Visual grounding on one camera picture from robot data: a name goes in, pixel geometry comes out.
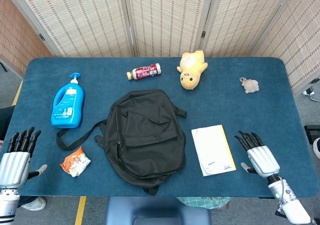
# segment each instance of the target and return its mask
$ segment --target blue tablecloth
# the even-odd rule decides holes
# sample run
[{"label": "blue tablecloth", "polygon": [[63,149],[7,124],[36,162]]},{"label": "blue tablecloth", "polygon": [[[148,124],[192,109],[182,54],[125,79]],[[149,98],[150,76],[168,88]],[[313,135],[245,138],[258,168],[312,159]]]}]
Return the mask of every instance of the blue tablecloth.
[{"label": "blue tablecloth", "polygon": [[[58,148],[50,116],[57,91],[79,72],[79,85],[85,93],[80,127],[63,137],[68,144],[85,134],[97,121],[105,119],[111,105],[134,90],[162,89],[171,101],[188,112],[179,117],[186,134],[185,167],[160,185],[157,196],[271,197],[267,180],[246,173],[241,162],[250,164],[234,135],[239,130],[256,132],[270,148],[283,176],[295,194],[308,197],[319,190],[319,181],[292,96],[285,66],[268,57],[206,58],[208,68],[194,90],[180,85],[177,66],[180,57],[171,58],[37,58],[32,60],[23,80],[20,96],[4,141],[16,131],[34,126],[42,133],[30,169],[48,164],[46,172],[29,180],[22,195],[146,196],[139,187],[122,181],[111,168],[104,151],[94,142],[97,128],[82,147],[92,160],[78,177],[60,167],[71,152]],[[127,79],[133,68],[160,63],[162,74],[141,80]],[[255,79],[260,91],[246,94],[240,77]],[[191,129],[222,124],[237,170],[203,177]]]}]

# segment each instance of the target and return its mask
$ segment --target robotic hand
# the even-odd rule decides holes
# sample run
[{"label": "robotic hand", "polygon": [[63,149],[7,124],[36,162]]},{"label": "robotic hand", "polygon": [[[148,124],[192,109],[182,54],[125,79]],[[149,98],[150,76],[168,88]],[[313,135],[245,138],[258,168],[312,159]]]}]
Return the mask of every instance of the robotic hand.
[{"label": "robotic hand", "polygon": [[278,175],[280,166],[269,148],[264,145],[260,137],[254,132],[251,133],[252,135],[242,131],[239,131],[239,133],[242,138],[238,136],[235,136],[235,138],[247,152],[253,167],[247,166],[244,162],[241,163],[241,166],[248,173],[258,174],[263,178],[267,178],[268,188],[278,201],[275,215],[287,218],[292,224],[309,224],[311,222],[310,216],[289,187],[287,181]]},{"label": "robotic hand", "polygon": [[12,224],[16,215],[21,188],[28,179],[41,175],[47,168],[44,164],[37,171],[29,172],[37,138],[41,131],[31,137],[34,127],[22,133],[16,132],[10,139],[8,148],[0,163],[0,224]]}]

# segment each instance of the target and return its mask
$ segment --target black backpack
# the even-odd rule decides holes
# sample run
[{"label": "black backpack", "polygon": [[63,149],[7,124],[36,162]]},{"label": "black backpack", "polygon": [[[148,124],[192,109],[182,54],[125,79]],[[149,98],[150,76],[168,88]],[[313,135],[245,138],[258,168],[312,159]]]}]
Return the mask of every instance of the black backpack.
[{"label": "black backpack", "polygon": [[159,185],[186,163],[186,136],[176,115],[186,117],[187,112],[177,108],[164,91],[132,91],[111,106],[107,119],[97,122],[79,140],[67,147],[61,139],[67,129],[62,129],[56,142],[63,150],[73,150],[99,126],[103,137],[94,140],[116,174],[155,195]]}]

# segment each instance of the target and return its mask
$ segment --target bottle label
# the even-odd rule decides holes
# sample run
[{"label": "bottle label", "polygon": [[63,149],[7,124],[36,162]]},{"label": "bottle label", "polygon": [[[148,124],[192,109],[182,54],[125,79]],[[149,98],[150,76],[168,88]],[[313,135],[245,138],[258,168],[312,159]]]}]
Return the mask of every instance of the bottle label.
[{"label": "bottle label", "polygon": [[154,76],[158,74],[158,69],[156,64],[152,64],[150,66],[142,66],[138,67],[135,70],[136,79],[143,79],[145,77]]},{"label": "bottle label", "polygon": [[65,92],[60,104],[54,110],[53,115],[56,119],[67,119],[73,116],[76,94],[77,90],[71,87]]}]

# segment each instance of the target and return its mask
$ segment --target backpack strap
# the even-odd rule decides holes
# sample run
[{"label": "backpack strap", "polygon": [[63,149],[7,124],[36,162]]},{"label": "backpack strap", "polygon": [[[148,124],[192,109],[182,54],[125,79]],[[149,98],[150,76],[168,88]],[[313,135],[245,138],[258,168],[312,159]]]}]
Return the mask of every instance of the backpack strap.
[{"label": "backpack strap", "polygon": [[159,190],[159,185],[157,186],[153,186],[153,187],[150,187],[150,188],[144,188],[143,191],[151,196],[154,196],[157,194]]},{"label": "backpack strap", "polygon": [[177,107],[174,108],[174,112],[175,112],[175,114],[177,114],[181,117],[184,117],[184,118],[187,116],[187,112],[185,110],[181,110]]},{"label": "backpack strap", "polygon": [[69,130],[69,128],[61,129],[59,132],[56,134],[56,144],[61,148],[62,150],[74,150],[75,148],[79,147],[81,144],[84,143],[84,141],[89,137],[91,132],[98,127],[99,125],[106,123],[106,119],[98,121],[93,127],[82,137],[80,137],[78,140],[74,141],[70,146],[66,146],[64,141],[62,140],[62,136]]}]

